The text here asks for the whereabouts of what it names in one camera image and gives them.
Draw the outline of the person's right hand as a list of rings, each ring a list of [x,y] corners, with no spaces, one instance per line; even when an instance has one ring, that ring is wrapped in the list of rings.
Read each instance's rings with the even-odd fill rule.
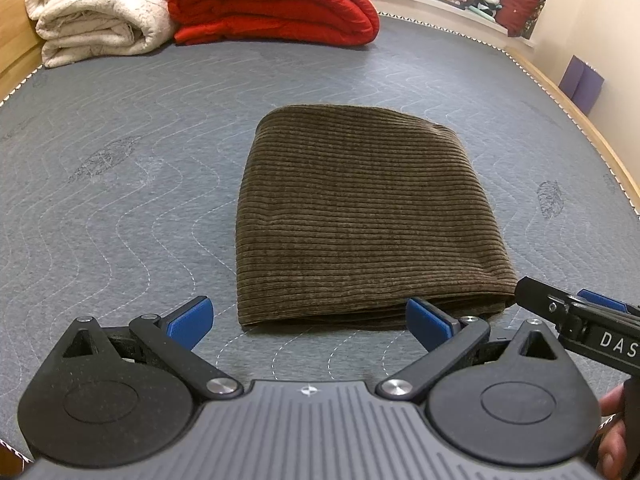
[[[597,470],[605,479],[620,479],[627,457],[626,426],[624,421],[624,385],[620,384],[599,401],[602,417],[614,417],[605,427],[598,448]]]

